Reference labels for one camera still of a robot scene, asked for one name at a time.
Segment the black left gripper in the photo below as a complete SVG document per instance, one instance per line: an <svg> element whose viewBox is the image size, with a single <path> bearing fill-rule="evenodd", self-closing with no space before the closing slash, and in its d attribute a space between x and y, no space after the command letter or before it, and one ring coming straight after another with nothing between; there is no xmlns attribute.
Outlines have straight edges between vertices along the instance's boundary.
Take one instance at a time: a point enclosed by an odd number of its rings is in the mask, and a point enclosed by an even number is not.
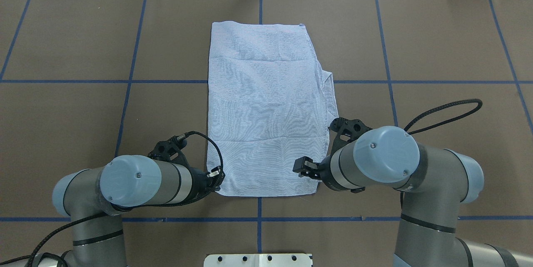
<svg viewBox="0 0 533 267"><path fill-rule="evenodd" d="M219 165L211 170L200 170L189 164L183 149L188 136L173 136L159 141L148 157L162 169L160 189L168 201L199 201L212 192L220 191L225 178L220 149L208 136L204 136L219 156Z"/></svg>

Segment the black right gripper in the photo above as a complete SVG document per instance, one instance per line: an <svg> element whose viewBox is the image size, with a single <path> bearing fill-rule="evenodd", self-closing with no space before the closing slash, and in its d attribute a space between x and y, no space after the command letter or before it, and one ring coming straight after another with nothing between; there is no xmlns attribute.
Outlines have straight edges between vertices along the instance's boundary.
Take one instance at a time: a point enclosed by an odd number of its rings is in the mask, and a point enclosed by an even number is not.
<svg viewBox="0 0 533 267"><path fill-rule="evenodd" d="M333 191L348 190L354 194L365 191L365 187L350 182L343 174L340 167L340 154L343 147L352 144L372 128L360 119L349 120L337 117L333 119L328 129L336 133L328 155L321 162L314 162L307 156L299 157L294 161L292 171L299 177L320 180Z"/></svg>

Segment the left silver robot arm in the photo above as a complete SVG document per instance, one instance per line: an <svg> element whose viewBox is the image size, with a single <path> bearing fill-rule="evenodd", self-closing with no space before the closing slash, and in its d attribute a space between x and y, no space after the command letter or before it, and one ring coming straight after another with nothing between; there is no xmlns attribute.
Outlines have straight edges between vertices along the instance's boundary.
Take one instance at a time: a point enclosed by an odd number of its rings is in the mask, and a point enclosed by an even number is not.
<svg viewBox="0 0 533 267"><path fill-rule="evenodd" d="M183 149L187 138L198 135L216 150L219 165L203 171L189 165ZM71 222L52 231L35 247L27 267L41 259L59 267L125 267L122 214L142 207L179 207L193 204L219 191L224 180L224 161L216 143L199 132L158 142L148 155L121 155L104 167L85 169L61 178L52 202ZM72 228L72 258L44 253L42 247L57 233Z"/></svg>

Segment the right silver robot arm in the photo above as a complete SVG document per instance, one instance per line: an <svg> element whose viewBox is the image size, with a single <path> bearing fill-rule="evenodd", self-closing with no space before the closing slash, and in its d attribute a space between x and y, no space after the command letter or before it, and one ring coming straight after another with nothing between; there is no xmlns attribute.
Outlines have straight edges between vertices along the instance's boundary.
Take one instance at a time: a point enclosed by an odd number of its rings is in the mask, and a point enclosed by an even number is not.
<svg viewBox="0 0 533 267"><path fill-rule="evenodd" d="M403 193L394 267L531 267L531 255L457 238L460 205L485 185L473 158L418 143L396 126L337 118L329 128L337 133L331 153L322 162L300 157L293 172L334 191L381 184Z"/></svg>

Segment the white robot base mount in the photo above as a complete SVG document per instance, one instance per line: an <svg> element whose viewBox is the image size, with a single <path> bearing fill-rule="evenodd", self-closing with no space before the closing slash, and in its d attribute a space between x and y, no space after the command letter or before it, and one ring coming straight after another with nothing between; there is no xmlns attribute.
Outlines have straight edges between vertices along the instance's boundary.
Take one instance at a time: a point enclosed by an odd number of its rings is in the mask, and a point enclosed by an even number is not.
<svg viewBox="0 0 533 267"><path fill-rule="evenodd" d="M312 267L311 254L212 254L204 259L204 267Z"/></svg>

